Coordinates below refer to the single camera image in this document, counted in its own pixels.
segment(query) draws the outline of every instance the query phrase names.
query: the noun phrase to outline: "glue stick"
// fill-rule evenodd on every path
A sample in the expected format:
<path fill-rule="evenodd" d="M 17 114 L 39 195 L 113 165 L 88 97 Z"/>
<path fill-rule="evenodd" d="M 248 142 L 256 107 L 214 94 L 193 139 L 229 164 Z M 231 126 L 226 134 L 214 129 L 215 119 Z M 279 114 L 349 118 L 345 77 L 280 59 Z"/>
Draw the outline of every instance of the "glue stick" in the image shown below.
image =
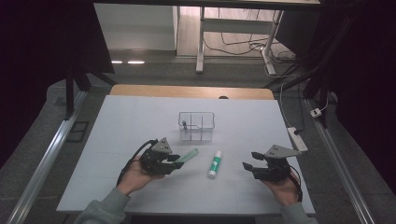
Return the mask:
<path fill-rule="evenodd" d="M 219 165 L 221 162 L 221 151 L 216 151 L 215 158 L 213 158 L 213 162 L 210 165 L 209 177 L 214 178 L 216 173 L 218 172 Z"/>

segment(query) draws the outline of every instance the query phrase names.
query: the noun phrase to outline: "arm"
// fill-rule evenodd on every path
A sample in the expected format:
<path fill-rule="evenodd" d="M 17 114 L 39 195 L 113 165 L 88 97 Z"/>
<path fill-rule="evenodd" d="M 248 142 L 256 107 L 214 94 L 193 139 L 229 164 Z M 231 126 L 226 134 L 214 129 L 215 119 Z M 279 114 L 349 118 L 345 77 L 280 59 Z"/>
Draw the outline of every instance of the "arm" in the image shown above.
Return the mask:
<path fill-rule="evenodd" d="M 129 170 L 125 173 L 117 187 L 111 190 L 101 202 L 96 200 L 90 202 L 87 208 L 77 217 L 75 223 L 121 223 L 125 219 L 123 209 L 130 200 L 128 195 L 142 189 L 151 180 L 160 178 L 164 178 L 164 176 L 146 175 L 139 161 L 132 162 Z"/>
<path fill-rule="evenodd" d="M 274 193 L 277 201 L 282 205 L 280 212 L 285 224 L 318 224 L 316 219 L 306 215 L 302 204 L 298 202 L 297 188 L 290 179 L 277 183 L 269 181 L 262 183 Z"/>

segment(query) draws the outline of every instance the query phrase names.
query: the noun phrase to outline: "white power adapter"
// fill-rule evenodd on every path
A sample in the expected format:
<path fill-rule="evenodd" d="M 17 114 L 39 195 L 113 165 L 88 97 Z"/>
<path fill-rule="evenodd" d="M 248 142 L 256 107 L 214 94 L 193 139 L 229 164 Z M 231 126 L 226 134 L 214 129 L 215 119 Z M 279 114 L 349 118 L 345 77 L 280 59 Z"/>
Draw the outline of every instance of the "white power adapter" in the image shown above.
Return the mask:
<path fill-rule="evenodd" d="M 312 115 L 312 117 L 317 118 L 321 115 L 321 112 L 318 108 L 316 108 L 314 110 L 311 110 L 311 115 Z"/>

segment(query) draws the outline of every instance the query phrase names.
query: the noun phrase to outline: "white tabletop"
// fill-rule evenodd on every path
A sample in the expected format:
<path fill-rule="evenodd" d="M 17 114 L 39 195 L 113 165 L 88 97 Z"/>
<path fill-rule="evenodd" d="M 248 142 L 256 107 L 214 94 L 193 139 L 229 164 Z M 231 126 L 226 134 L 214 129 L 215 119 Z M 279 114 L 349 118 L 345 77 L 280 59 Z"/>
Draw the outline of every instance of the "white tabletop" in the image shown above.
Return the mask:
<path fill-rule="evenodd" d="M 179 112 L 213 112 L 216 127 L 209 142 L 180 141 Z M 165 179 L 131 194 L 125 211 L 162 215 L 279 214 L 271 191 L 242 161 L 257 167 L 265 162 L 251 151 L 265 153 L 273 144 L 292 148 L 275 100 L 218 100 L 167 97 L 107 96 L 57 210 L 78 212 L 102 200 L 115 187 L 120 170 L 150 139 L 166 137 L 174 154 L 194 147 L 199 154 Z M 207 177 L 216 150 L 222 160 L 215 179 Z M 290 165 L 301 174 L 295 158 Z M 302 178 L 303 207 L 315 210 Z"/>

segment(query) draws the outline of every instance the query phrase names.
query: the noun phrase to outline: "white metal desk leg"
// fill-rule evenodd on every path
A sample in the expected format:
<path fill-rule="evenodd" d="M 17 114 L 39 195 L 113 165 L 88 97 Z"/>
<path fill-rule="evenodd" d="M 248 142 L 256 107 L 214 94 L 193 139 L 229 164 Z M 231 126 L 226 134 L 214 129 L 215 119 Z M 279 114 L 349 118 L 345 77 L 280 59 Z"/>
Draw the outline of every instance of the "white metal desk leg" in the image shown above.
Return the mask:
<path fill-rule="evenodd" d="M 262 57 L 264 58 L 265 66 L 267 67 L 268 74 L 270 76 L 276 74 L 274 66 L 273 66 L 273 64 L 271 62 L 270 50 L 271 50 L 271 45 L 272 45 L 272 43 L 274 41 L 274 38 L 275 38 L 277 26 L 279 25 L 279 21 L 280 21 L 280 18 L 282 16 L 282 13 L 283 13 L 283 11 L 276 11 L 275 20 L 273 22 L 273 26 L 271 28 L 271 32 L 270 32 L 270 34 L 268 36 L 267 44 L 265 45 L 265 48 L 262 49 Z"/>
<path fill-rule="evenodd" d="M 199 43 L 197 53 L 197 67 L 196 73 L 202 74 L 204 72 L 204 28 L 205 28 L 205 8 L 201 7 L 201 21 L 199 30 Z"/>

